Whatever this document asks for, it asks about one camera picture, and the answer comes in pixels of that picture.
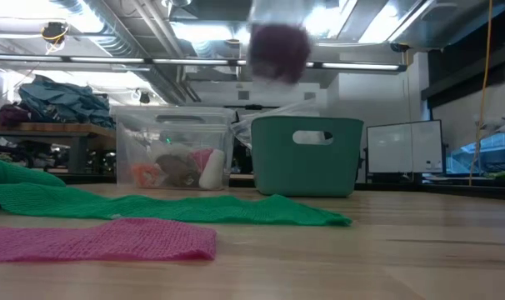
wooden table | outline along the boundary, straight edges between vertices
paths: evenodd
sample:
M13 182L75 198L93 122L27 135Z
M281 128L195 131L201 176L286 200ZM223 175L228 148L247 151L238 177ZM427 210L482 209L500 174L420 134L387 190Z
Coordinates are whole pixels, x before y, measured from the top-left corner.
M111 197L220 193L80 188ZM213 262L0 263L0 300L505 299L505 201L415 192L297 200L345 213L354 226L200 224L217 230ZM0 226L103 222L0 212Z
M69 146L70 173L83 173L87 150L113 150L116 133L93 124L63 124L24 122L16 127L0 124L0 137L18 137L40 143L57 143Z

whiteboard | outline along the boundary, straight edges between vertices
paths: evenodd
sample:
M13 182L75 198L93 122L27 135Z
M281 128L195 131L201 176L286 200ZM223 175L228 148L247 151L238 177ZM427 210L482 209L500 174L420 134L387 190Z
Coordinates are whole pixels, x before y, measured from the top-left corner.
M442 173L440 121L367 128L370 173Z

blurry ball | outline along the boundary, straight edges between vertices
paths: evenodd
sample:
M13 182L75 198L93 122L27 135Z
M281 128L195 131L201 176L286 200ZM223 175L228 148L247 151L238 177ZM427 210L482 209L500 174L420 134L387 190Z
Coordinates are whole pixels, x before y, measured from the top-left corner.
M297 83L311 51L304 29L283 24L253 25L247 63L253 76Z

green mesh fabric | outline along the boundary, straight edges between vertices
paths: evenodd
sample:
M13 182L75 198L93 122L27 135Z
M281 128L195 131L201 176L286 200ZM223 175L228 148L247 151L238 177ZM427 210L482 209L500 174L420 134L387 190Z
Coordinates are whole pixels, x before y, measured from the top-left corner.
M60 218L161 218L193 223L254 223L349 226L341 214L274 195L262 201L232 196L166 201L145 196L102 197L73 187L45 172L0 164L0 206L26 216Z

ceiling light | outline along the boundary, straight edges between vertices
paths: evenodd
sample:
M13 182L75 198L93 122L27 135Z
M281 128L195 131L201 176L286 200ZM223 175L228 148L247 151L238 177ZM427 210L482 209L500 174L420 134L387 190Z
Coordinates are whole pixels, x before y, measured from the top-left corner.
M41 34L32 34L32 33L0 33L0 38L11 38L11 39L19 39L19 38L41 38Z
M74 63L144 63L143 58L71 57Z
M247 30L246 27L241 27L236 34L234 34L234 38L240 41L240 43L248 43L251 39L251 33Z
M61 57L45 56L45 55L4 55L0 54L0 60L5 61L32 61L32 62L61 62Z
M177 38L191 43L226 41L233 38L230 28L224 25L192 25L171 22L171 26Z
M397 71L398 65L382 65L382 64L366 64L366 63L338 63L324 62L323 68L340 68L353 70L382 70L382 71Z
M315 7L306 19L304 27L317 37L336 37L356 6L357 0L340 0L339 7Z
M421 16L435 0L427 0L415 11L401 16L394 3L388 3L372 20L369 27L358 41L359 43L382 43L386 40L392 42L397 39L412 23Z
M358 0L340 0L339 7L342 12L339 15L339 19L332 23L332 27L328 31L328 38L335 38L342 31L343 26L353 13L354 7L356 6Z
M359 43L382 43L399 27L398 10L388 3L382 8L377 16L371 21L369 27L360 37Z
M77 13L69 11L61 1L49 0L2 0L0 1L0 18L32 18L67 20L82 33L99 33L104 29L104 23L92 9L83 1L71 1Z
M156 64L178 64L178 65L209 65L209 66L227 66L226 59L168 59L159 58L152 60Z
M395 41L404 31L412 25L412 23L419 18L425 11L427 10L428 7L430 7L434 3L434 0L427 0L416 12L413 13L413 15L404 22L401 27L399 27L391 37L389 37L388 41L393 42Z

